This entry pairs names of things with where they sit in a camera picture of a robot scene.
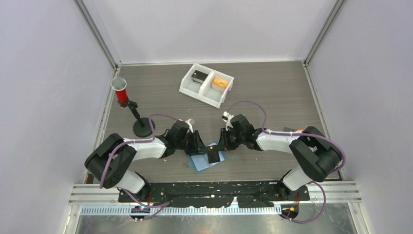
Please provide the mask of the blue leather card holder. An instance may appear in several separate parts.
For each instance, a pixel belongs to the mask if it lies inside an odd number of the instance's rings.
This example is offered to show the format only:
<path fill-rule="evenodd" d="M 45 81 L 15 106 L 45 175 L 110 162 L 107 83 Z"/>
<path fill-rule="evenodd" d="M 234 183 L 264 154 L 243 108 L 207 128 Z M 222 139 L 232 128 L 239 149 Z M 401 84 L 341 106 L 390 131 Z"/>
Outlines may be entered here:
<path fill-rule="evenodd" d="M 226 154 L 224 151 L 219 151 L 219 158 L 220 161 L 219 162 L 215 162 L 215 163 L 210 163 L 207 157 L 207 154 L 197 154 L 197 155 L 193 155 L 193 156 L 189 156 L 188 157 L 188 162 L 186 163 L 186 165 L 190 168 L 193 169 L 193 171 L 198 174 L 202 171 L 205 171 L 209 168 L 212 168 L 220 163 L 223 163 L 224 161 L 227 160 Z"/>

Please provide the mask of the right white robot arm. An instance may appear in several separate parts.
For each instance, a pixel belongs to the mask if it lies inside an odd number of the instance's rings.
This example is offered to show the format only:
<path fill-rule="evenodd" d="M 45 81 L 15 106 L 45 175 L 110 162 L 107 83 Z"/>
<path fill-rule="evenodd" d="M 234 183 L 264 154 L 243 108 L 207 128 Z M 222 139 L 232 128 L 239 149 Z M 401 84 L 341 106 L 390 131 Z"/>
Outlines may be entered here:
<path fill-rule="evenodd" d="M 221 129 L 217 145 L 219 151 L 231 151 L 245 145 L 255 151 L 290 153 L 299 166 L 288 171 L 278 182 L 279 196 L 291 200 L 298 189 L 312 181 L 323 182 L 344 162 L 344 154 L 317 128 L 309 126 L 303 131 L 279 132 L 266 128 L 254 128 L 241 114 L 222 116 L 225 127 Z"/>

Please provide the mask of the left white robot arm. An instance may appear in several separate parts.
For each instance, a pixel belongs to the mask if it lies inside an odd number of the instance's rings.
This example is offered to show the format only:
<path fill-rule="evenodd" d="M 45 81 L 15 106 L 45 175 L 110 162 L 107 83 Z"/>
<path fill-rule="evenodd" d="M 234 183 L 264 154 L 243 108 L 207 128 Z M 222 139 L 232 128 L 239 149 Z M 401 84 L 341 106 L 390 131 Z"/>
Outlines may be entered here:
<path fill-rule="evenodd" d="M 187 155 L 207 152 L 192 120 L 178 120 L 164 134 L 150 139 L 127 139 L 119 134 L 109 135 L 85 160 L 85 168 L 100 182 L 100 187 L 127 190 L 138 202 L 149 197 L 147 181 L 129 170 L 133 161 L 147 158 L 166 158 L 177 150 Z"/>

